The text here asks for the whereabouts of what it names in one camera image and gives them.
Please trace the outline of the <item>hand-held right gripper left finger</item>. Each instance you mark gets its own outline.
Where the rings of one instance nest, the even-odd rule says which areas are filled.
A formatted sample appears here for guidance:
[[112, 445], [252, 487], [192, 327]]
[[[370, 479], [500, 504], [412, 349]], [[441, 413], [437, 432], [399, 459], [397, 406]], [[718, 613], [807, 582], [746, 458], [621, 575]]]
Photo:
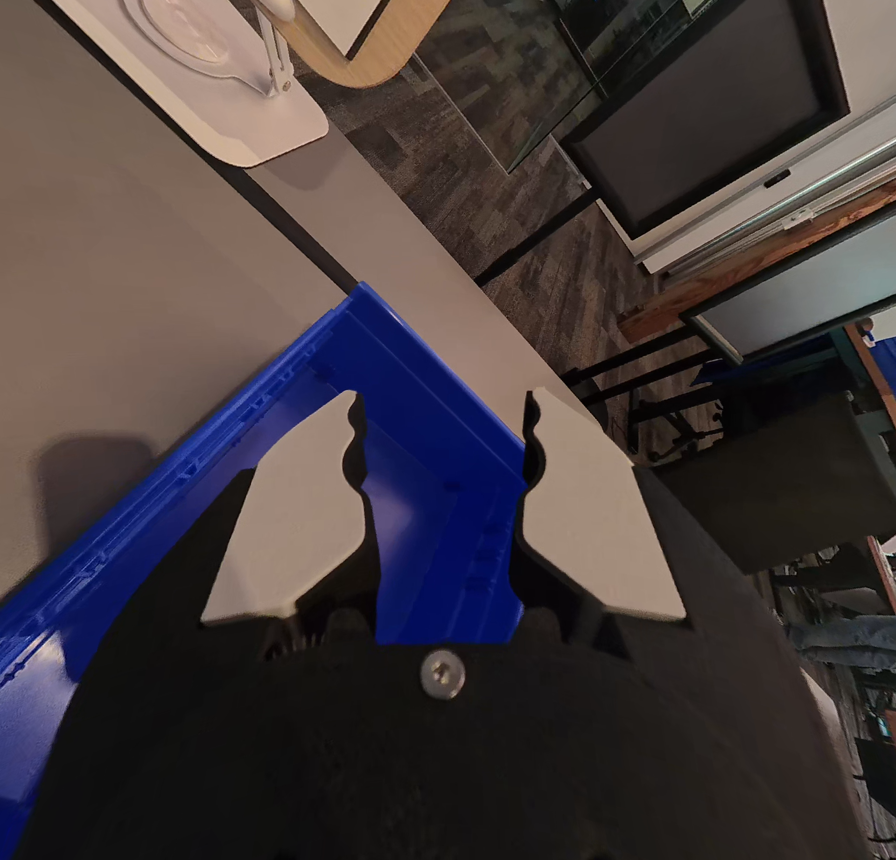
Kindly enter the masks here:
[[382, 572], [363, 488], [365, 435], [362, 395], [342, 392], [263, 455], [202, 623], [295, 617], [324, 626], [330, 611], [349, 607], [376, 624]]

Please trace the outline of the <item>blue plastic bin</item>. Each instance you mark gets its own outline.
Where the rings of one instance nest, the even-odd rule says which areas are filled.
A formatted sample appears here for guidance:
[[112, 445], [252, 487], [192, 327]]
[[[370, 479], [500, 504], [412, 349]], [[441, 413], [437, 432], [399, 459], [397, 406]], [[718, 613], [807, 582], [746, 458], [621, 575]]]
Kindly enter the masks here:
[[63, 713], [126, 601], [234, 475], [344, 391], [363, 397], [367, 420], [377, 640], [510, 639], [521, 440], [360, 284], [4, 600], [2, 858], [15, 857]]

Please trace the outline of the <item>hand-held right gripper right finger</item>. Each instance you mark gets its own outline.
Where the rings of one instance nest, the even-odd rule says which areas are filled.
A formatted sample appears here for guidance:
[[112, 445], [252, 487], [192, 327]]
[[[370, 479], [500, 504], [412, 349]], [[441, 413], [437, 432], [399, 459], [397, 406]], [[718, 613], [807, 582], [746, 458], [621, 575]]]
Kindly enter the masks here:
[[598, 421], [538, 387], [523, 432], [526, 489], [514, 525], [523, 557], [609, 612], [686, 619], [633, 463]]

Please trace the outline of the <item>black office chair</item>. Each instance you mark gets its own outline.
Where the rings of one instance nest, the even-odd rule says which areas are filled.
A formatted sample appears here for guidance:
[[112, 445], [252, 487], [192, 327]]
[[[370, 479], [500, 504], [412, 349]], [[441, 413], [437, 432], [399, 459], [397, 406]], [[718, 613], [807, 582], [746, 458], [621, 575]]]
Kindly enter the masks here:
[[845, 393], [652, 472], [745, 574], [894, 536], [894, 423]]

